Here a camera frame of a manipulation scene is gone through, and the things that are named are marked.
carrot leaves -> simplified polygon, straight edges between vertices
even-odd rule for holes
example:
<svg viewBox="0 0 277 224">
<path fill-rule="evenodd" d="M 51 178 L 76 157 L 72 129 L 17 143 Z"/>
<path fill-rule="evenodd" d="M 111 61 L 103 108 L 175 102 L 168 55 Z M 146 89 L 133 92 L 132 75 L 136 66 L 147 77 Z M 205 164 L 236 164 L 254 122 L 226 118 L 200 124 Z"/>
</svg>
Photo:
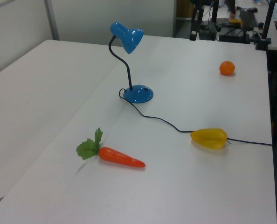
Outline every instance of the carrot leaves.
<svg viewBox="0 0 277 224">
<path fill-rule="evenodd" d="M 76 148 L 77 154 L 82 157 L 83 160 L 98 154 L 102 134 L 103 132 L 100 130 L 100 128 L 98 128 L 95 131 L 95 141 L 92 139 L 87 139 Z"/>
</svg>

orange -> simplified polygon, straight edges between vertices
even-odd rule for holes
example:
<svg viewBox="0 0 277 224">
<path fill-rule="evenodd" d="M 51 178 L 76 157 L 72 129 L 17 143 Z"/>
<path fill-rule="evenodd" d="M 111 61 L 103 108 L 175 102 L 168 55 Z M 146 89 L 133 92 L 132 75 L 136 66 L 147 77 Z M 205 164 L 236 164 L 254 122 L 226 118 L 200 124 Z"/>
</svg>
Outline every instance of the orange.
<svg viewBox="0 0 277 224">
<path fill-rule="evenodd" d="M 221 65 L 219 66 L 219 71 L 221 71 L 222 75 L 232 75 L 235 70 L 235 66 L 232 62 L 230 61 L 225 61 L 222 62 Z"/>
</svg>

plastic carrot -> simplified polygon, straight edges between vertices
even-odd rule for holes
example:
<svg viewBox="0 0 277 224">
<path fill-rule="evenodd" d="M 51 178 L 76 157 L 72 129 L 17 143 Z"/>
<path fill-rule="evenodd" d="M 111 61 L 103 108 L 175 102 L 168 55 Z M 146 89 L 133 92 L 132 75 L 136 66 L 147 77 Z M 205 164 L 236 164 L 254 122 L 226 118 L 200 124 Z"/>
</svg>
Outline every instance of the plastic carrot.
<svg viewBox="0 0 277 224">
<path fill-rule="evenodd" d="M 112 148 L 100 148 L 102 134 L 103 132 L 100 130 L 100 128 L 98 128 L 95 131 L 95 141 L 93 141 L 92 139 L 87 139 L 76 148 L 77 154 L 82 157 L 83 160 L 86 160 L 98 154 L 101 159 L 110 162 L 115 162 L 132 167 L 145 167 L 145 164 L 142 161 L 127 156 Z"/>
<path fill-rule="evenodd" d="M 131 167 L 145 167 L 146 165 L 137 159 L 134 159 L 130 156 L 127 156 L 121 152 L 118 152 L 112 148 L 101 147 L 98 155 L 101 159 L 107 160 L 110 162 L 116 162 L 119 164 L 131 166 Z"/>
</svg>

blue desk lamp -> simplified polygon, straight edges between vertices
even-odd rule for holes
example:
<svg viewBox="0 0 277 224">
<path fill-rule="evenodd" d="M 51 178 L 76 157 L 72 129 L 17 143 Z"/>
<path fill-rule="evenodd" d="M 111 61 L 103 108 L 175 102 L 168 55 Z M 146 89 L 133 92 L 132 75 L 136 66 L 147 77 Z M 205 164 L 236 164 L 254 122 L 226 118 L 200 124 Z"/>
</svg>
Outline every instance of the blue desk lamp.
<svg viewBox="0 0 277 224">
<path fill-rule="evenodd" d="M 132 85 L 130 77 L 130 69 L 126 61 L 117 56 L 111 49 L 111 44 L 115 38 L 119 38 L 125 51 L 130 54 L 138 46 L 140 40 L 144 35 L 144 31 L 140 29 L 127 29 L 125 26 L 118 22 L 114 22 L 111 25 L 111 33 L 114 35 L 109 43 L 109 50 L 112 55 L 123 62 L 127 68 L 129 88 L 127 88 L 123 94 L 123 97 L 132 103 L 144 103 L 152 99 L 153 91 L 144 85 Z"/>
</svg>

white table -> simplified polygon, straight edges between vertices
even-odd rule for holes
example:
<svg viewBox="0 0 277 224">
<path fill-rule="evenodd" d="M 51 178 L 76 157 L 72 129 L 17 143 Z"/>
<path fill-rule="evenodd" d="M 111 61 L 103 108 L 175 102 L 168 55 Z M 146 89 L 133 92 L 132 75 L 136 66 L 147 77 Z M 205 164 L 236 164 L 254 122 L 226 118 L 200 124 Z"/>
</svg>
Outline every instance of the white table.
<svg viewBox="0 0 277 224">
<path fill-rule="evenodd" d="M 230 138 L 271 143 L 265 52 L 144 36 L 123 58 L 132 83 L 154 91 L 151 101 L 138 105 L 144 114 L 182 130 L 220 127 Z M 225 60 L 236 65 L 232 77 L 219 74 Z M 0 202 L 0 223 L 276 223 L 271 147 L 200 147 L 189 134 L 145 119 L 120 100 L 118 91 L 127 84 L 125 66 L 117 63 Z M 76 147 L 98 127 L 103 146 L 146 168 L 78 157 Z"/>
<path fill-rule="evenodd" d="M 106 46 L 45 41 L 0 72 L 0 200 L 116 63 Z"/>
<path fill-rule="evenodd" d="M 261 0 L 260 4 L 253 3 L 252 0 L 236 0 L 235 3 L 237 6 L 245 9 L 256 7 L 258 9 L 258 12 L 255 13 L 256 20 L 258 21 L 258 23 L 259 22 L 265 23 L 266 15 L 269 7 L 266 0 Z M 205 6 L 204 13 L 206 13 L 209 9 L 210 9 L 209 6 Z M 217 18 L 228 18 L 229 14 L 230 12 L 228 11 L 227 5 L 224 5 L 223 7 L 218 8 Z M 239 14 L 240 14 L 239 11 L 237 11 L 236 13 L 237 19 L 239 18 Z M 205 15 L 203 17 L 203 20 L 207 20 L 207 19 L 208 19 L 208 15 Z M 277 30 L 276 30 L 274 21 L 277 21 L 277 4 L 275 4 L 274 6 L 269 30 L 267 33 L 267 37 L 271 38 L 271 44 L 268 45 L 269 50 L 277 50 Z"/>
</svg>

